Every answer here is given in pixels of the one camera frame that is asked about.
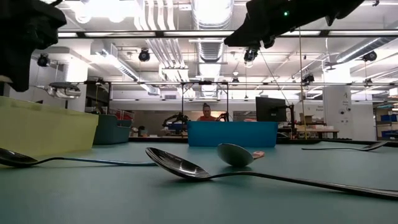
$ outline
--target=cardboard box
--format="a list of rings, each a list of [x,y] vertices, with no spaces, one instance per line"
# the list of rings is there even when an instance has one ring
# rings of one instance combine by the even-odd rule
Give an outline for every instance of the cardboard box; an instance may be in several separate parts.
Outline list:
[[[305,123],[308,123],[308,124],[312,123],[312,116],[313,115],[305,115],[305,118],[304,118],[304,114],[300,113],[300,121],[303,123],[305,120]]]

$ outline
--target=computer monitor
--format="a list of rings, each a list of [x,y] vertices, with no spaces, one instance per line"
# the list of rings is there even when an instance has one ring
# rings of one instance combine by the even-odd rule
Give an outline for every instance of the computer monitor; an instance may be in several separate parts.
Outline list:
[[[281,99],[256,97],[257,121],[286,121],[286,102]]]

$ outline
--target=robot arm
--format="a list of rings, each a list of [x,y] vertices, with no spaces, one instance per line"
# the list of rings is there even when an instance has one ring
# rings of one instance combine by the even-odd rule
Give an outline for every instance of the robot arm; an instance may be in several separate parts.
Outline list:
[[[163,121],[163,127],[167,127],[168,124],[167,122],[170,121],[171,119],[175,119],[172,121],[172,124],[181,121],[182,124],[186,124],[189,121],[189,117],[187,115],[184,115],[183,113],[179,112],[178,114],[175,114]]]
[[[224,120],[224,122],[229,122],[229,113],[222,113],[218,116],[218,118],[216,119],[216,121],[221,121],[221,119]]]

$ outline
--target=spoon handle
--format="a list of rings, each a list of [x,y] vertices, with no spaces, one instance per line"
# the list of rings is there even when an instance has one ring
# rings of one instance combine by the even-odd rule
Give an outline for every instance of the spoon handle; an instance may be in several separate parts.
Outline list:
[[[79,161],[79,162],[96,162],[101,164],[111,164],[118,166],[156,166],[154,162],[124,162],[124,161],[109,161],[102,159],[84,159],[84,158],[65,158],[65,157],[53,157],[40,161],[39,163],[52,161],[52,160],[67,160],[67,161]]]
[[[394,199],[394,200],[398,199],[398,191],[397,190],[371,189],[371,188],[356,187],[356,186],[351,186],[351,185],[333,184],[333,183],[316,181],[316,180],[307,180],[307,179],[283,177],[283,176],[279,176],[279,175],[261,174],[261,173],[250,172],[250,171],[239,171],[239,172],[230,172],[227,174],[218,174],[218,175],[213,175],[213,176],[209,177],[209,179],[218,178],[218,177],[227,177],[227,176],[232,176],[232,175],[251,175],[251,176],[255,176],[255,177],[263,177],[263,178],[267,178],[267,179],[281,180],[281,181],[285,181],[285,182],[309,185],[309,186],[314,186],[314,187],[321,187],[321,188],[325,188],[325,189],[339,190],[342,192],[364,195],[364,196],[368,196],[368,197],[377,197],[377,198]]]
[[[362,149],[356,149],[356,148],[301,148],[301,149],[303,149],[303,150],[352,149],[352,150],[364,151]]]

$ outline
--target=person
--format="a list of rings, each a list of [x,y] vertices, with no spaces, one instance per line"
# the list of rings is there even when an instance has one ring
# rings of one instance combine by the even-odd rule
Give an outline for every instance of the person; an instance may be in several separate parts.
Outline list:
[[[210,105],[207,103],[203,104],[203,116],[198,118],[198,121],[215,121],[217,118],[211,115]]]

